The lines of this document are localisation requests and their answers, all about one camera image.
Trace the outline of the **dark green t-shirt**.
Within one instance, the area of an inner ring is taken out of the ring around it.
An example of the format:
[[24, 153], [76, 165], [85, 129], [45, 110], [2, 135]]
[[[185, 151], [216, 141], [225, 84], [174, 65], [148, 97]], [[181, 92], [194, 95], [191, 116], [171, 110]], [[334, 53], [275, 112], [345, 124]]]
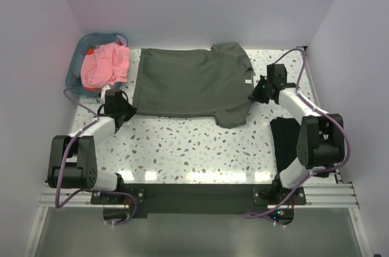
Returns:
[[253, 67], [238, 43], [211, 49], [142, 49], [133, 95], [138, 114], [213, 117], [222, 128], [246, 124]]

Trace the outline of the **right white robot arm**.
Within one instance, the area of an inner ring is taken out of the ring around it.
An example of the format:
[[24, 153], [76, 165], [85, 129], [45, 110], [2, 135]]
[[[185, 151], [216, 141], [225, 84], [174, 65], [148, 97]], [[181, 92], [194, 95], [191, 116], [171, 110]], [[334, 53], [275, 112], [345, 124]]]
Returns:
[[344, 160], [342, 116], [329, 114], [301, 94], [295, 83], [287, 81], [284, 65], [267, 65], [267, 75], [260, 76], [249, 98], [265, 104], [273, 100], [285, 108], [300, 127], [296, 158], [272, 181], [270, 195], [274, 202], [285, 204], [292, 197], [292, 189], [301, 186], [305, 177], [333, 168]]

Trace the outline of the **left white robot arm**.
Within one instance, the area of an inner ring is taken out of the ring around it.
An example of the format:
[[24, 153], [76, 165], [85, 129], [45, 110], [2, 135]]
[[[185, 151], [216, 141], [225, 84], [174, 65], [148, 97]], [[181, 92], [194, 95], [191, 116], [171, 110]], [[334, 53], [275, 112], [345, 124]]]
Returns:
[[119, 185], [118, 174], [98, 171], [96, 147], [114, 135], [136, 111], [121, 89], [106, 91], [105, 102], [99, 107], [96, 119], [77, 132], [52, 139], [48, 185], [51, 188], [104, 191], [105, 198], [111, 203], [121, 203], [126, 189]]

